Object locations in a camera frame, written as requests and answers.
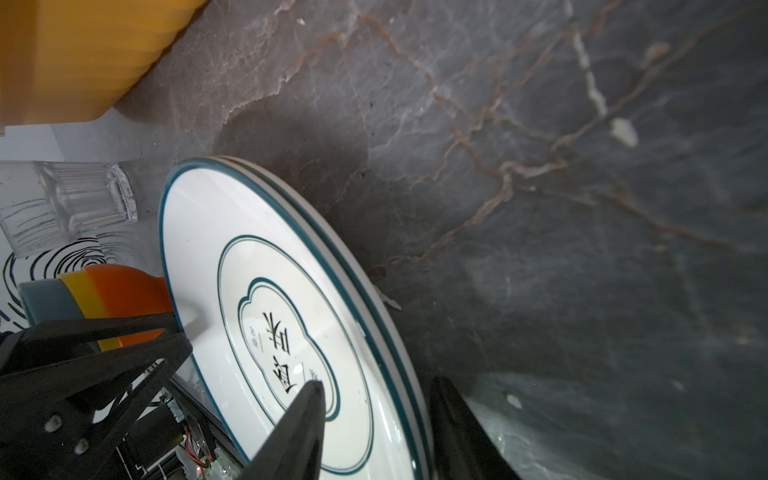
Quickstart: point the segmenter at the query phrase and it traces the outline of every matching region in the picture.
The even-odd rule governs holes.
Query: cable
[[[197,463],[202,468],[208,468],[208,465],[205,465],[198,459],[196,456],[192,455],[192,452],[190,452],[190,430],[189,427],[184,426],[184,433],[187,434],[187,439],[184,441],[184,450],[187,450],[187,455],[192,458],[192,461]]]
[[[182,468],[184,468],[184,464],[177,466],[176,468],[174,468],[174,469],[173,469],[173,470],[171,470],[170,472],[166,472],[166,471],[165,471],[165,470],[163,470],[162,468],[160,469],[160,471],[161,471],[161,473],[163,474],[163,478],[170,478],[170,477],[171,477],[171,476],[172,476],[174,473],[178,472],[178,471],[179,471],[179,470],[181,470]]]

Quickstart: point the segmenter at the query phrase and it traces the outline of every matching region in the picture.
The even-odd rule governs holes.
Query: teal plate rim stripe
[[[163,228],[164,228],[164,214],[165,214],[164,207],[165,207],[165,202],[167,199],[168,192],[170,191],[170,187],[173,185],[175,180],[184,172],[188,170],[197,169],[197,168],[218,171],[219,173],[228,175],[234,178],[235,180],[238,180],[243,185],[246,185],[247,187],[249,187],[255,194],[259,195],[259,197],[261,197],[264,201],[266,201],[281,216],[281,218],[283,218],[283,220],[286,221],[286,223],[289,224],[289,226],[294,230],[294,233],[296,233],[300,237],[300,239],[304,242],[304,244],[307,246],[307,248],[310,249],[310,252],[312,253],[312,255],[314,255],[315,259],[318,261],[320,266],[323,268],[323,270],[325,270],[326,274],[331,279],[332,283],[334,284],[337,291],[339,292],[339,295],[342,297],[342,300],[347,305],[353,317],[355,318],[355,321],[363,329],[363,331],[366,332],[366,343],[371,349],[371,353],[376,359],[376,364],[379,367],[379,371],[382,373],[382,376],[384,377],[385,383],[387,385],[387,389],[389,390],[390,397],[392,398],[392,402],[395,404],[395,408],[397,410],[399,420],[403,425],[409,425],[410,422],[408,421],[408,417],[405,414],[405,409],[403,407],[402,401],[398,397],[397,390],[392,381],[392,374],[386,368],[386,365],[383,362],[383,359],[381,356],[381,352],[379,351],[378,347],[371,339],[371,336],[367,333],[368,329],[366,328],[365,323],[363,323],[359,315],[359,312],[357,311],[357,308],[355,308],[354,304],[352,303],[352,300],[349,298],[349,294],[340,284],[338,278],[336,277],[336,274],[330,269],[325,259],[323,259],[322,256],[320,255],[319,251],[317,250],[317,246],[306,236],[306,234],[300,228],[298,228],[294,220],[290,217],[290,214],[288,214],[288,212],[286,212],[283,209],[283,207],[281,207],[280,204],[278,204],[270,195],[268,195],[265,191],[263,191],[259,185],[255,184],[250,178],[246,177],[239,171],[235,170],[233,167],[222,164],[220,161],[217,161],[211,158],[205,158],[205,157],[192,157],[185,160],[182,164],[178,165],[177,167],[175,167],[171,171],[171,173],[168,175],[168,179],[165,181],[163,196],[160,202],[160,214],[158,217],[158,221],[160,222],[160,224],[159,224],[158,230],[160,233],[160,248],[161,248],[161,259],[163,262],[163,272],[165,275],[165,280],[168,285],[168,293],[170,296],[171,305],[173,305],[174,307],[174,318],[176,319],[176,323],[180,331],[183,332],[184,327],[181,325],[181,320],[177,313],[178,310],[176,307],[176,300],[174,298],[173,291],[171,289],[170,278],[168,276],[168,268],[165,261],[165,254],[164,254],[164,251],[165,251],[165,245],[163,242]],[[198,366],[197,361],[194,358],[194,352],[190,357],[192,359],[192,363],[195,367],[195,370],[197,371],[197,374],[203,383],[204,388],[208,392],[208,396],[210,397],[211,402],[214,404],[214,408],[216,409],[216,414],[219,416],[219,418],[222,420],[222,423],[224,424],[224,428],[227,430],[227,433],[232,438],[232,441],[234,442],[237,449],[240,451],[240,454],[244,458],[250,458],[250,456],[246,454],[243,448],[240,446],[240,443],[237,441],[237,439],[235,438],[235,435],[232,433],[231,428],[227,424],[227,420],[221,414],[221,410],[219,409],[218,404],[216,404],[216,401],[214,400],[213,396],[210,394],[210,389],[208,388],[208,384],[205,382],[205,379],[203,378],[203,375],[200,372],[200,367]],[[392,357],[393,359],[399,358],[396,354],[396,350],[392,351]],[[409,391],[409,397],[411,397],[412,393],[410,392],[409,382],[407,381],[407,378],[403,379],[403,384],[406,386],[406,391]],[[418,412],[419,411],[418,404],[415,402],[413,402],[412,404],[415,407],[413,409],[414,412]],[[414,460],[412,464],[414,477],[417,479],[424,478],[424,475],[422,474],[422,471],[421,471],[421,462],[419,461],[419,454],[415,448],[415,439],[413,438],[412,432],[410,431],[410,429],[407,429],[407,428],[404,428],[403,432],[405,433],[406,443],[408,444],[408,450],[410,451],[412,460]],[[423,438],[422,440],[425,443],[425,445],[427,445],[426,437]],[[429,465],[428,449],[425,450],[425,456],[427,457],[428,468],[431,469]]]
[[[422,417],[421,409],[419,408],[419,404],[416,401],[415,392],[413,391],[413,388],[411,387],[411,382],[408,380],[408,375],[406,373],[406,368],[402,364],[402,360],[400,359],[400,356],[396,354],[397,349],[395,348],[395,343],[392,341],[392,336],[389,334],[389,329],[386,327],[384,320],[379,315],[379,310],[376,308],[376,305],[371,300],[368,293],[365,291],[365,288],[360,283],[359,278],[355,274],[352,267],[349,265],[349,263],[346,261],[344,256],[339,252],[339,249],[336,248],[336,245],[334,242],[328,238],[323,228],[317,224],[317,222],[312,218],[312,216],[307,213],[304,208],[299,205],[293,197],[288,194],[279,184],[276,184],[272,179],[266,177],[258,170],[255,170],[245,164],[242,164],[240,162],[237,162],[238,165],[241,165],[243,168],[247,169],[248,171],[252,172],[254,175],[258,176],[260,179],[264,180],[267,184],[269,184],[272,188],[277,190],[277,192],[283,196],[283,198],[291,204],[293,208],[296,209],[296,211],[301,215],[301,217],[315,230],[315,233],[317,233],[318,237],[320,237],[323,242],[325,242],[328,249],[331,251],[333,256],[336,258],[336,261],[339,262],[341,267],[346,272],[349,279],[352,281],[353,285],[357,289],[358,293],[362,297],[362,301],[365,303],[365,305],[368,307],[368,310],[371,312],[371,316],[373,317],[374,322],[376,322],[376,325],[379,327],[379,331],[382,333],[382,337],[384,338],[384,341],[386,345],[389,347],[389,350],[393,352],[392,358],[395,361],[395,365],[397,366],[397,369],[399,371],[400,376],[403,379],[403,384],[406,386],[406,391],[408,393],[409,400],[412,405],[414,405],[414,414],[416,417],[416,422],[419,425],[419,431],[421,433],[422,441],[424,442],[424,452],[427,458],[427,468],[430,472],[430,478],[432,475],[432,465],[430,463],[430,449],[429,444],[427,440],[427,434],[426,429],[424,427],[424,420]],[[363,329],[365,329],[366,335],[369,335],[368,329],[365,327],[365,325],[362,325]]]

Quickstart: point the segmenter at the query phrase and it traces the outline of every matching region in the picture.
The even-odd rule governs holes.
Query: scalloped teal border
[[[301,266],[299,266],[299,264],[298,264],[298,263],[296,263],[296,261],[295,261],[293,258],[291,258],[291,256],[290,256],[290,255],[288,255],[288,253],[285,253],[285,252],[283,251],[283,249],[281,249],[280,247],[278,247],[278,246],[277,246],[277,245],[275,245],[274,243],[272,243],[272,242],[270,242],[270,241],[268,241],[268,240],[265,240],[265,239],[263,239],[263,238],[260,238],[260,237],[256,237],[256,236],[254,236],[254,235],[239,235],[238,237],[234,237],[232,240],[230,240],[230,241],[227,243],[227,245],[226,245],[226,246],[224,247],[224,249],[222,250],[222,252],[221,252],[221,255],[220,255],[220,257],[219,257],[219,269],[218,269],[217,278],[216,278],[216,280],[217,280],[217,281],[216,281],[216,283],[217,283],[217,289],[218,289],[218,290],[221,290],[221,287],[220,287],[220,279],[221,279],[221,265],[222,265],[222,262],[223,262],[223,260],[224,260],[224,255],[227,253],[227,251],[230,249],[230,247],[231,247],[231,246],[233,246],[235,243],[237,243],[237,242],[239,242],[239,241],[241,241],[241,240],[245,240],[245,239],[258,240],[258,241],[260,241],[260,242],[263,242],[263,243],[265,243],[265,244],[269,245],[269,246],[270,246],[270,247],[272,247],[273,249],[275,249],[275,250],[277,250],[278,252],[280,252],[281,254],[283,254],[283,255],[284,255],[284,256],[285,256],[287,259],[289,259],[291,262],[293,262],[293,264],[294,264],[294,265],[296,265],[296,268],[298,268],[299,270],[301,270],[301,272],[304,274],[304,276],[306,276],[306,277],[307,277],[307,279],[308,279],[308,280],[309,280],[309,281],[310,281],[310,282],[311,282],[311,283],[314,285],[314,287],[315,287],[315,288],[316,288],[316,289],[319,291],[319,288],[318,288],[318,287],[317,287],[317,285],[316,285],[316,284],[315,284],[315,283],[312,281],[312,278],[311,278],[311,277],[310,277],[310,276],[309,276],[309,275],[308,275],[308,274],[307,274],[307,273],[304,271],[304,269],[303,269],[303,268],[301,268]],[[289,298],[289,297],[288,297],[288,296],[285,294],[285,292],[283,292],[283,289],[280,289],[280,287],[279,287],[279,286],[277,286],[277,285],[276,285],[274,282],[272,282],[272,281],[271,281],[271,280],[269,280],[269,279],[264,279],[264,280],[266,280],[266,281],[267,281],[267,282],[269,282],[269,283],[272,283],[272,284],[273,284],[275,287],[277,287],[277,288],[280,290],[280,292],[281,292],[281,293],[282,293],[282,294],[283,294],[283,295],[286,297],[286,299],[288,299],[288,301],[290,302],[291,308],[292,308],[292,309],[293,309],[293,310],[296,312],[296,314],[297,314],[297,315],[299,315],[299,320],[300,320],[300,322],[301,322],[301,323],[303,323],[303,320],[301,319],[301,315],[299,314],[299,311],[296,309],[296,306],[294,306],[294,305],[293,305],[293,301],[291,301],[291,299],[290,299],[290,298]],[[325,299],[325,300],[326,300],[326,303],[328,303],[328,299],[326,299],[326,298],[325,298],[325,295],[323,295],[323,299]],[[222,322],[223,322],[224,311],[223,311],[223,305],[221,304],[221,295],[219,295],[219,310],[221,311]],[[357,353],[355,353],[355,349],[352,347],[352,342],[349,340],[349,336],[346,334],[346,331],[344,330],[344,327],[343,327],[343,326],[341,326],[341,322],[339,321],[339,317],[338,317],[338,316],[336,317],[336,321],[337,321],[337,322],[339,322],[339,326],[341,327],[342,331],[344,332],[344,336],[346,337],[346,341],[347,341],[347,343],[349,343],[349,348],[350,348],[350,349],[352,349],[352,353],[353,353],[353,355],[355,356],[355,361],[357,362],[357,368],[358,368],[358,369],[359,369],[359,371],[360,371],[360,377],[362,378],[362,384],[363,384],[363,386],[364,386],[364,387],[365,387],[365,389],[366,389],[366,398],[368,399],[368,415],[369,415],[369,421],[370,421],[370,423],[371,423],[371,433],[370,433],[370,436],[369,436],[369,438],[368,438],[368,446],[367,446],[367,448],[366,448],[366,453],[365,453],[365,454],[363,454],[362,458],[361,458],[361,459],[358,461],[358,463],[356,463],[354,466],[352,466],[352,467],[349,467],[349,468],[345,468],[345,469],[336,469],[336,468],[328,468],[328,467],[325,467],[325,466],[322,466],[322,465],[321,465],[321,466],[320,466],[320,468],[322,468],[322,469],[323,469],[323,470],[325,470],[326,472],[335,473],[335,474],[337,474],[337,475],[351,475],[351,474],[353,474],[353,473],[359,472],[359,471],[360,471],[360,469],[366,465],[366,463],[368,462],[368,459],[369,459],[369,458],[371,458],[371,453],[372,453],[372,451],[373,451],[373,438],[374,438],[374,425],[373,425],[373,408],[372,408],[372,405],[371,405],[371,394],[370,394],[370,392],[369,392],[369,390],[368,390],[368,382],[366,381],[366,377],[365,377],[365,374],[363,374],[363,372],[362,372],[362,367],[361,367],[361,365],[360,365],[360,360],[359,360],[359,358],[358,358],[358,356],[357,356]],[[226,324],[226,323],[224,324],[224,331],[225,331],[225,332],[227,332],[227,339],[229,340],[229,342],[230,342],[230,345],[232,345],[232,339],[230,338],[230,331],[229,331],[229,329],[227,328],[227,324]],[[323,361],[325,362],[325,364],[326,364],[326,365],[328,366],[328,368],[331,370],[331,368],[330,368],[330,364],[328,363],[328,360],[325,358],[325,354],[323,354],[322,350],[320,350],[320,349],[319,349],[319,347],[317,347],[317,345],[315,345],[315,347],[316,347],[316,348],[318,349],[318,351],[320,352],[320,355],[322,355],[322,356],[323,356]],[[266,411],[266,409],[264,408],[264,405],[262,405],[262,403],[261,403],[261,400],[259,400],[259,396],[258,396],[258,395],[256,394],[256,392],[253,390],[253,387],[251,386],[250,382],[248,382],[248,377],[246,376],[245,372],[243,371],[243,366],[240,364],[240,359],[237,357],[237,354],[236,354],[236,353],[235,353],[235,362],[237,362],[237,367],[240,369],[240,372],[241,372],[241,373],[243,374],[243,376],[245,377],[245,379],[246,379],[246,383],[248,384],[248,388],[250,389],[250,392],[253,394],[253,397],[256,399],[257,403],[259,404],[259,406],[261,407],[261,409],[264,411],[264,414],[266,415],[266,417],[267,417],[267,418],[270,420],[270,422],[272,422],[272,425],[274,425],[274,424],[275,424],[275,422],[272,420],[272,417],[271,417],[271,416],[270,416],[270,414],[269,414],[269,413]],[[330,422],[331,420],[333,420],[333,419],[336,417],[336,415],[338,415],[338,412],[339,412],[339,407],[341,406],[341,394],[340,394],[340,392],[339,392],[339,386],[336,384],[336,376],[335,376],[335,374],[333,374],[333,371],[332,371],[332,370],[331,370],[331,375],[332,375],[332,377],[333,377],[334,387],[336,388],[336,398],[337,398],[338,400],[337,400],[337,402],[336,402],[336,411],[334,412],[334,414],[333,414],[333,416],[332,416],[332,418],[331,418],[331,419],[327,419],[327,420],[326,420],[327,422]]]
[[[224,252],[221,254],[221,261],[223,261],[224,254],[227,252],[227,250],[233,244],[233,242],[235,240],[242,239],[242,238],[258,238],[258,237],[251,237],[249,235],[241,235],[241,236],[237,237],[236,239],[232,240],[232,242],[227,244],[227,248],[225,248]],[[258,240],[262,240],[263,242],[268,243],[270,246],[272,246],[272,243],[268,242],[267,240],[265,240],[263,238],[258,238]],[[280,253],[282,253],[283,255],[288,257],[293,263],[296,263],[296,261],[294,261],[293,258],[291,258],[288,254],[284,253],[280,249],[278,249],[278,250],[280,251]],[[304,275],[310,280],[310,282],[312,282],[312,279],[309,278],[309,275],[307,275],[306,272],[304,272],[302,270],[302,273],[304,273]],[[221,275],[221,265],[219,265],[219,275]],[[296,319],[299,320],[299,324],[301,325],[301,330],[302,330],[302,334],[304,335],[304,338],[308,339],[310,341],[310,343],[312,343],[312,347],[315,349],[317,354],[323,360],[323,366],[325,367],[326,371],[328,372],[328,377],[331,378],[331,380],[333,381],[333,388],[335,389],[334,396],[336,397],[336,407],[333,409],[333,413],[331,413],[330,416],[326,417],[326,422],[332,422],[339,415],[339,410],[341,409],[341,396],[339,394],[339,383],[336,381],[336,374],[334,373],[333,369],[331,368],[330,363],[328,363],[328,359],[326,358],[326,354],[324,353],[324,351],[317,345],[317,342],[315,341],[315,339],[312,338],[310,336],[310,334],[306,331],[306,324],[304,323],[304,319],[301,317],[301,313],[299,313],[299,309],[297,309],[296,305],[293,304],[293,300],[290,299],[288,294],[285,293],[285,291],[282,288],[280,288],[280,286],[278,286],[277,283],[274,283],[272,280],[270,280],[268,278],[265,278],[263,276],[260,276],[260,277],[257,277],[255,279],[253,279],[253,281],[248,286],[248,294],[246,296],[244,296],[243,298],[241,298],[240,302],[237,303],[237,322],[240,324],[240,332],[243,334],[243,338],[245,338],[245,330],[243,329],[243,317],[242,317],[242,315],[243,315],[243,306],[245,306],[245,305],[250,303],[250,299],[253,297],[253,288],[256,285],[260,285],[260,284],[261,285],[266,284],[268,286],[267,288],[276,290],[277,293],[280,294],[280,296],[285,298],[285,301],[288,302],[288,304],[290,305],[291,310],[296,315]],[[219,307],[220,308],[222,307],[222,305],[221,305],[221,293],[219,293]],[[221,316],[222,316],[222,319],[223,319],[223,317],[224,317],[224,312],[223,311],[221,312]],[[275,395],[275,392],[274,392],[274,390],[272,390],[272,386],[270,385],[269,380],[266,379],[266,377],[267,377],[266,372],[264,372],[264,369],[261,368],[261,364],[259,363],[258,360],[256,360],[256,357],[253,354],[253,351],[251,351],[250,347],[247,346],[247,344],[248,344],[248,342],[246,342],[246,347],[248,348],[248,352],[250,353],[250,358],[252,358],[253,361],[256,362],[256,365],[259,367],[259,370],[261,370],[261,374],[262,374],[262,376],[264,376],[264,380],[266,381],[267,386],[269,386],[270,390],[272,391],[272,396],[275,397],[275,400],[277,400],[277,402],[280,404],[280,407],[283,410],[287,409],[287,407],[285,405],[283,405],[283,403],[280,401],[280,399],[278,399],[277,396]],[[232,346],[232,350],[234,350],[234,345],[232,345],[232,339],[230,339],[230,345]],[[355,353],[354,349],[352,350],[352,354],[355,357],[357,357],[357,354]],[[264,413],[266,413],[266,416],[270,416],[270,414],[267,413],[266,410],[264,410]]]

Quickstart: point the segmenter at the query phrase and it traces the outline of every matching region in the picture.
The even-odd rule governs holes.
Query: stacked plates
[[[321,478],[430,477],[429,418],[402,340],[360,265],[296,191],[246,161],[190,159],[166,184],[160,229],[180,327],[245,457],[318,379]]]

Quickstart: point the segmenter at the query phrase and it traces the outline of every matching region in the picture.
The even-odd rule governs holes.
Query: black metal frame
[[[325,427],[323,384],[310,380],[288,406],[239,480],[316,480],[320,475]]]
[[[88,346],[156,329],[162,334],[145,343],[108,352]],[[213,455],[219,443],[239,458],[229,439],[223,440],[226,435],[217,419],[171,381],[191,352],[171,313],[59,320],[5,338],[0,343],[0,477],[93,478],[161,387],[177,400],[207,455]],[[143,372],[146,377],[131,390]],[[113,400],[106,418],[93,424],[94,411]],[[448,379],[432,381],[429,414],[440,478],[519,480]],[[54,415],[61,424],[46,431]],[[309,381],[240,478],[316,480],[324,429],[323,384]],[[75,446],[81,439],[88,441],[88,448],[78,453]]]
[[[163,330],[159,337],[137,345],[96,353],[88,347],[156,329]],[[172,313],[45,322],[6,338],[0,344],[0,465],[12,464],[16,478],[91,478],[191,353]],[[119,402],[123,392],[127,398]],[[93,424],[94,411],[116,398],[106,418]],[[61,426],[48,432],[54,415]]]

